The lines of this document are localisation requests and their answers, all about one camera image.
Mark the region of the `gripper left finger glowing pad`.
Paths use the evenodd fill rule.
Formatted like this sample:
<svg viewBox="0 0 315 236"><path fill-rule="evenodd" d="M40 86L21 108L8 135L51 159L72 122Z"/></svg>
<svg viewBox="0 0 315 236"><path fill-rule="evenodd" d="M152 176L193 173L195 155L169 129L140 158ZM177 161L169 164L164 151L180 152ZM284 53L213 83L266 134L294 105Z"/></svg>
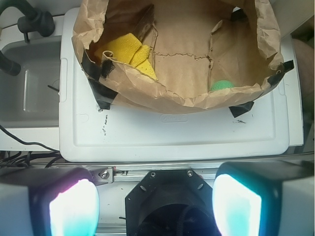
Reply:
<svg viewBox="0 0 315 236"><path fill-rule="evenodd" d="M90 171L76 168L3 168L2 236L93 236L99 193Z"/></svg>

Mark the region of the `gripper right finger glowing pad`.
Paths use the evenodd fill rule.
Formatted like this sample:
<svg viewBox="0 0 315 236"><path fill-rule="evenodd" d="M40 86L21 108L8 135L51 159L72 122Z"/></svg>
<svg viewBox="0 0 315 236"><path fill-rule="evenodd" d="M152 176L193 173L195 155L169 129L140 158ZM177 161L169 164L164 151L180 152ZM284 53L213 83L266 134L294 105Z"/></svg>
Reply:
<svg viewBox="0 0 315 236"><path fill-rule="evenodd" d="M223 236L313 236L313 161L225 162L212 204Z"/></svg>

